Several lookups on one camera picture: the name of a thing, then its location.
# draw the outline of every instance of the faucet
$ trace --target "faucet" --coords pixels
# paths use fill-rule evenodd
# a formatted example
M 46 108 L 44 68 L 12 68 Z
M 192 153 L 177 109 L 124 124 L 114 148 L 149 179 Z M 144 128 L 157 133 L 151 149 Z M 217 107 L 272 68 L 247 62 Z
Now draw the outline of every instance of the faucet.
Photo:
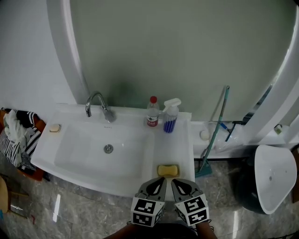
M 94 91 L 93 93 L 91 93 L 91 95 L 88 97 L 87 102 L 86 102 L 86 106 L 85 106 L 85 110 L 86 110 L 86 115 L 87 117 L 91 117 L 92 113 L 90 111 L 90 102 L 93 99 L 93 97 L 98 96 L 101 102 L 101 109 L 105 115 L 105 119 L 109 122 L 112 123 L 116 120 L 116 116 L 115 114 L 108 109 L 108 105 L 105 103 L 103 96 L 100 92 L 98 91 Z

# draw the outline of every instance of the spray bottle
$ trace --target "spray bottle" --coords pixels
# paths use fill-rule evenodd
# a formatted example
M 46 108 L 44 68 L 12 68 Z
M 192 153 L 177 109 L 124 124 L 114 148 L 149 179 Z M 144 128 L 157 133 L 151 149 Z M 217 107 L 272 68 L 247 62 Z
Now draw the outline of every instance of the spray bottle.
M 178 98 L 170 99 L 164 102 L 165 112 L 163 117 L 163 130 L 166 133 L 172 133 L 178 117 L 178 105 L 182 102 Z

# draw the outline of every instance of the white towel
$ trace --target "white towel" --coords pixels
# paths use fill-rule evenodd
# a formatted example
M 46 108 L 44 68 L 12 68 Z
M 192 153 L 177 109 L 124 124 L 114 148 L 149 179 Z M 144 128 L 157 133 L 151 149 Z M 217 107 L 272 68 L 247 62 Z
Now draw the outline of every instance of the white towel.
M 14 144 L 20 143 L 25 139 L 26 128 L 17 119 L 17 115 L 14 110 L 11 110 L 9 114 L 4 115 L 4 130 L 10 141 Z

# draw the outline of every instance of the soap bar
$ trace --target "soap bar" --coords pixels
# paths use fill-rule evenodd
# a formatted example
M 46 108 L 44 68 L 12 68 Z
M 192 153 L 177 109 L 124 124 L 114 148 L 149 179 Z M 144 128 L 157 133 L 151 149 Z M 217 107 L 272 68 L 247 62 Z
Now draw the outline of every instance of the soap bar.
M 178 165 L 159 165 L 158 166 L 158 175 L 163 177 L 177 177 Z
M 60 131 L 61 125 L 60 124 L 54 124 L 50 126 L 50 132 L 57 133 Z

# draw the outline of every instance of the plastic bottle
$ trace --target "plastic bottle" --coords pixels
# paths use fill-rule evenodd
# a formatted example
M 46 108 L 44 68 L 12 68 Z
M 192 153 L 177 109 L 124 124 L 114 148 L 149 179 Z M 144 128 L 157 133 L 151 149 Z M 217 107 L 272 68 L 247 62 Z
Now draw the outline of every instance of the plastic bottle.
M 172 133 L 174 126 L 178 117 L 178 105 L 180 105 L 182 101 L 178 98 L 170 99 L 164 102 L 165 108 L 163 112 L 165 112 L 163 117 L 163 130 L 166 133 Z
M 159 105 L 157 103 L 157 97 L 152 96 L 149 99 L 148 112 L 146 117 L 146 123 L 150 127 L 155 127 L 158 125 L 159 118 Z

